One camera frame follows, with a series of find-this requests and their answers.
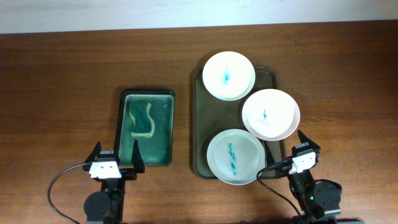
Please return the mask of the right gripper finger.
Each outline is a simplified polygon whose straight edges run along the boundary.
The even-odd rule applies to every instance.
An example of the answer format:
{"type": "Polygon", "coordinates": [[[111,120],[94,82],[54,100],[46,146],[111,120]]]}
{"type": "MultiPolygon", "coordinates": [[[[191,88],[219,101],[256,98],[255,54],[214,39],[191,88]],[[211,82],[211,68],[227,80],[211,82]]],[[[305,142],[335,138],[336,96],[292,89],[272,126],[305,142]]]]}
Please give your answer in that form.
{"type": "Polygon", "coordinates": [[[320,152],[321,147],[317,143],[313,142],[310,138],[308,138],[306,135],[304,135],[304,133],[301,130],[298,130],[297,133],[298,133],[298,137],[299,137],[301,143],[308,143],[308,145],[315,152],[320,152]]]}
{"type": "Polygon", "coordinates": [[[266,151],[266,165],[269,167],[275,164],[274,153],[276,151],[276,146],[272,142],[264,141],[264,148],[266,151]]]}

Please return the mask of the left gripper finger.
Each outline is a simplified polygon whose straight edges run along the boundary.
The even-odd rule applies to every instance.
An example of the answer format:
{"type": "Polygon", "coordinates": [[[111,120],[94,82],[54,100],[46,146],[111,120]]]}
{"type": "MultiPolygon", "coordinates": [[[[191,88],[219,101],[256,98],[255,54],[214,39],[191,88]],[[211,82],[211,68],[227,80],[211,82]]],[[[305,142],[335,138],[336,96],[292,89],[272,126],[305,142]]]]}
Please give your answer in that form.
{"type": "Polygon", "coordinates": [[[94,147],[90,155],[84,161],[83,168],[90,168],[91,164],[95,161],[96,157],[100,154],[100,152],[101,152],[101,143],[97,142],[96,146],[94,147]]]}
{"type": "Polygon", "coordinates": [[[131,163],[136,173],[145,172],[145,165],[139,150],[139,143],[137,139],[134,140],[131,163]]]}

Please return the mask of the pale blue plate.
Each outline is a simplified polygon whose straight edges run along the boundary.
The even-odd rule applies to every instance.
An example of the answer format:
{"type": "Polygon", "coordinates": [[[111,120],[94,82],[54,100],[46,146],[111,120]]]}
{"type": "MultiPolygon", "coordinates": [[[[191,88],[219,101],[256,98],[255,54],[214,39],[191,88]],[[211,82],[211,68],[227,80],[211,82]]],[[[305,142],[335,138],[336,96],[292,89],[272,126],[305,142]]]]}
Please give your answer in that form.
{"type": "Polygon", "coordinates": [[[217,134],[206,152],[208,166],[221,181],[246,185],[256,180],[257,172],[266,166],[264,146],[251,133],[228,129],[217,134]]]}

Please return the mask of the green yellow scrubbing sponge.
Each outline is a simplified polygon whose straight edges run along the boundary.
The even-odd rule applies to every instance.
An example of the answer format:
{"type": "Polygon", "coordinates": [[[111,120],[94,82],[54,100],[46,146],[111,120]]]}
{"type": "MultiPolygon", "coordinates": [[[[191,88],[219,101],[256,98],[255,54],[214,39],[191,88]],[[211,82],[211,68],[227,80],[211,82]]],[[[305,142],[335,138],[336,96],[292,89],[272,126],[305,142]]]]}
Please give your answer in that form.
{"type": "Polygon", "coordinates": [[[132,137],[150,138],[153,136],[155,122],[150,115],[151,106],[151,103],[145,101],[137,101],[129,105],[129,117],[133,124],[132,137]]]}

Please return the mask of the white plate blue stain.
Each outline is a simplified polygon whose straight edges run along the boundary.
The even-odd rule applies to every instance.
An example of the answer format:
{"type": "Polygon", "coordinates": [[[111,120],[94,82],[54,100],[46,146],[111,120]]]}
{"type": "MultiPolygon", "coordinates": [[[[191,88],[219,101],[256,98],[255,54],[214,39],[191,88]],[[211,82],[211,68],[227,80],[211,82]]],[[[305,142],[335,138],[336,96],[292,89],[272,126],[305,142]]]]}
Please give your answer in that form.
{"type": "Polygon", "coordinates": [[[250,60],[232,51],[212,56],[203,67],[202,77],[208,92],[225,101],[246,96],[256,81],[256,73],[250,60]]]}

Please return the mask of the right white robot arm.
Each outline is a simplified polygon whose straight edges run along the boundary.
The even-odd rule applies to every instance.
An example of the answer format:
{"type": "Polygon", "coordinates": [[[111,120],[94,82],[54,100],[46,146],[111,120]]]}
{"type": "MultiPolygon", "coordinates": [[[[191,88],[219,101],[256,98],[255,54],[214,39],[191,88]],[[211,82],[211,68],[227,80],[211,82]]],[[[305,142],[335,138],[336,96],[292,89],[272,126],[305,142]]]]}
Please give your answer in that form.
{"type": "Polygon", "coordinates": [[[326,179],[314,179],[310,169],[318,164],[321,147],[300,130],[297,131],[300,144],[292,148],[292,155],[266,166],[258,172],[275,170],[277,177],[286,177],[289,188],[298,201],[297,215],[293,223],[336,223],[341,213],[342,186],[326,179]]]}

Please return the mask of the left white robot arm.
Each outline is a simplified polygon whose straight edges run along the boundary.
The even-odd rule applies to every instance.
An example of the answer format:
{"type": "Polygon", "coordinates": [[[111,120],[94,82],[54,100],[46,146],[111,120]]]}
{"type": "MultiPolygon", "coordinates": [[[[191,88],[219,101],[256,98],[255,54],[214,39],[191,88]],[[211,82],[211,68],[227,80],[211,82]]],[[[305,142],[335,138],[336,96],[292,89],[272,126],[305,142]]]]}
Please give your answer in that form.
{"type": "Polygon", "coordinates": [[[83,170],[101,184],[101,190],[87,197],[84,204],[87,223],[121,223],[125,183],[136,180],[137,174],[145,172],[145,165],[139,151],[138,141],[134,141],[131,155],[132,167],[120,168],[117,152],[102,151],[98,142],[86,158],[83,170]]]}

